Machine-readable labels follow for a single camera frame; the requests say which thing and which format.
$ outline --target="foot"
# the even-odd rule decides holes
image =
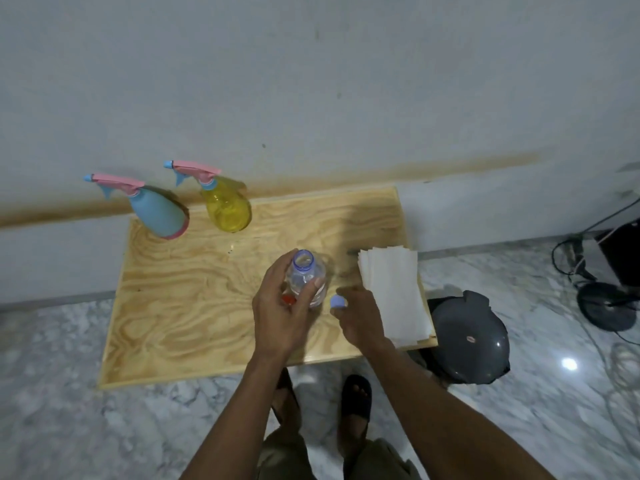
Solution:
[[[353,385],[353,391],[368,397],[366,391],[355,384]],[[338,451],[343,458],[347,458],[362,446],[367,435],[368,425],[368,420],[356,414],[344,416],[340,420],[340,425],[338,425]]]
[[[276,418],[280,418],[281,428],[291,428],[299,431],[302,427],[302,414],[296,402],[293,392],[288,388],[276,389],[273,393],[271,407],[276,412]]]

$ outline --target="hand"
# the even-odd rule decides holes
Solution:
[[[336,290],[347,300],[347,307],[332,308],[331,314],[338,318],[347,341],[363,353],[369,353],[386,347],[391,342],[385,338],[380,310],[371,291],[356,285]]]
[[[254,355],[277,357],[286,362],[292,352],[307,341],[307,334],[314,314],[309,304],[324,284],[324,278],[307,283],[293,306],[282,301],[282,283],[287,268],[297,249],[280,256],[267,269],[258,293],[253,297],[253,322],[255,325]]]

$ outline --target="black round base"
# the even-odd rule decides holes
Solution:
[[[578,306],[588,321],[605,331],[625,331],[636,324],[632,304],[611,306],[624,302],[628,294],[608,283],[588,283],[578,291]]]

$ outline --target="plastic bottle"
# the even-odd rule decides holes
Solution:
[[[164,167],[176,172],[176,186],[187,177],[194,177],[200,183],[209,218],[220,230],[238,232],[251,222],[251,204],[235,189],[215,178],[221,172],[218,168],[182,160],[166,161]]]
[[[159,193],[142,188],[145,183],[140,180],[91,173],[84,177],[84,181],[100,185],[106,198],[109,198],[115,189],[126,193],[133,211],[142,224],[158,237],[175,239],[187,230],[189,218],[184,211]]]
[[[326,270],[324,263],[311,251],[306,249],[300,249],[287,270],[287,282],[293,294],[298,297],[300,291],[305,287],[309,281],[314,278],[324,278]],[[317,291],[313,300],[311,300],[310,308],[319,306],[324,301],[326,295],[326,283],[322,285],[322,288]]]

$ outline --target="clear plastic water bottle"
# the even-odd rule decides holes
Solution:
[[[318,257],[314,256],[311,251],[300,249],[295,256],[293,256],[293,261],[287,270],[287,282],[297,298],[302,288],[304,288],[309,281],[314,278],[324,278],[325,273],[324,263]],[[317,291],[315,297],[311,300],[309,308],[322,304],[325,295],[326,283]]]

